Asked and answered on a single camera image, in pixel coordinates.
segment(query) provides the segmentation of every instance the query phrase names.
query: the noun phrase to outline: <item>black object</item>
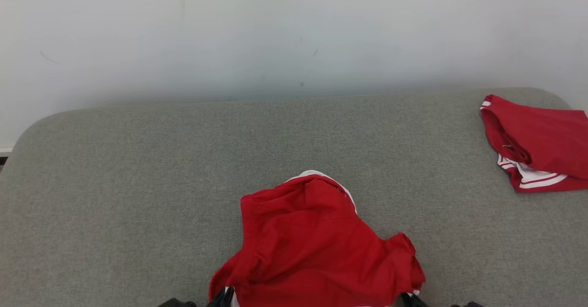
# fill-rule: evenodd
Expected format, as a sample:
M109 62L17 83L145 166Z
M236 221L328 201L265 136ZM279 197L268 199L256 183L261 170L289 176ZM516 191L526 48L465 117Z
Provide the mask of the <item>black object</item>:
M475 303L474 301L470 301L470 303L468 303L468 305L465 305L464 307L483 307L483 305L480 305L479 303Z
M206 307L231 307L233 294L235 294L235 289L233 287L230 287L227 290L221 290L219 294L215 296L214 300L208 303ZM197 307L197 305L192 301L181 302L178 299L173 298L162 303L159 307Z
M401 294L401 298L405 307L429 307L418 295Z
M401 298L405 307L429 307L429 305L422 301L417 295L401 294ZM464 307L483 307L483 305L471 301Z
M235 289L231 286L227 290L220 290L219 294L206 307L231 307Z
M170 299L170 300L162 303L161 305L159 305L159 307L197 307L197 306L192 301L181 302L178 299L173 298L173 299Z

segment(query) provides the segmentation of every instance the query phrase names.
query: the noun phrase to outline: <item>gray couch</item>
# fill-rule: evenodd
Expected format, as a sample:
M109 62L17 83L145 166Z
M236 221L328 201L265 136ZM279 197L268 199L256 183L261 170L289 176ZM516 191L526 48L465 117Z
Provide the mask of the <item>gray couch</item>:
M239 199L307 169L405 232L431 307L588 305L588 192L516 194L483 97L536 89L97 108L29 128L0 175L0 305L206 302L242 242Z

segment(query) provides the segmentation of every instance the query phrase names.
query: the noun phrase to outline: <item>white wall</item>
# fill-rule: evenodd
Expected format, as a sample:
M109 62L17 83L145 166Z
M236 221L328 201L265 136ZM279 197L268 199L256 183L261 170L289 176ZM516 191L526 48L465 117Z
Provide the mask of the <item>white wall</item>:
M0 146L49 114L113 102L498 85L588 108L587 4L0 0Z

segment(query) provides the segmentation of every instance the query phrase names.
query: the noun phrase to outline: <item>red clothing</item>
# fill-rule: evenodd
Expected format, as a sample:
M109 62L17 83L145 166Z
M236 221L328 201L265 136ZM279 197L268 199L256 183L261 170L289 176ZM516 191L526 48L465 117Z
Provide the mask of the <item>red clothing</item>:
M318 171L244 196L243 246L212 278L241 307L389 306L424 273L403 233L382 240L351 195Z
M518 192L588 188L588 117L581 110L533 108L489 95L486 135Z

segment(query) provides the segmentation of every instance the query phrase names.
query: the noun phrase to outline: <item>white trim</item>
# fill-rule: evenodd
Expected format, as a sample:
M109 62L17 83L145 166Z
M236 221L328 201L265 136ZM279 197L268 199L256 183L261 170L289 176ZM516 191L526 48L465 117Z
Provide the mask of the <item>white trim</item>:
M484 102L481 104L480 110L483 110L484 108L487 108L491 104L492 104L491 102L487 102L487 101L484 100Z
M291 181L295 178L300 178L300 177L305 177L305 176L310 176L310 175L319 175L319 176L327 177L328 179L332 179L331 177L329 177L329 175L323 174L320 171L303 171L302 173L300 173L300 175L294 176L291 179L288 179L286 182ZM334 179L332 179L332 180L335 183L337 183L341 188L343 188L343 190L345 190L345 193L347 194L347 196L349 196L349 198L351 199L351 202L353 203L353 208L355 208L355 214L357 214L357 207L355 206L355 201L353 201L353 197L351 197L351 192L349 192L349 190L347 190L343 185L341 185L340 182L337 182Z
M5 156L10 156L12 153L12 148L0 148L0 158Z
M229 290L229 286L225 286L225 294ZM240 307L237 301L237 292L233 291L233 298L231 298L231 305L229 307Z
M420 291L419 290L413 290L412 293L406 292L406 294L408 294L408 296L419 295L420 294Z
M505 158L504 156L498 153L498 166L502 167L503 169L509 169L516 166L516 162Z
M535 182L535 181L539 181L541 179L553 178L553 177L555 177L557 175L559 175L559 174L558 173L550 173L549 175L546 175L546 176L538 176L536 178L531 178L531 179L528 179L528 178L523 177L523 179L521 179L520 182L522 184L532 183L532 182Z
M546 181L533 182L533 183L527 183L527 184L521 183L519 185L519 188L541 188L542 186L550 186L550 185L557 184L566 178L567 178L567 175L561 174L556 177L553 177L552 179L548 179Z

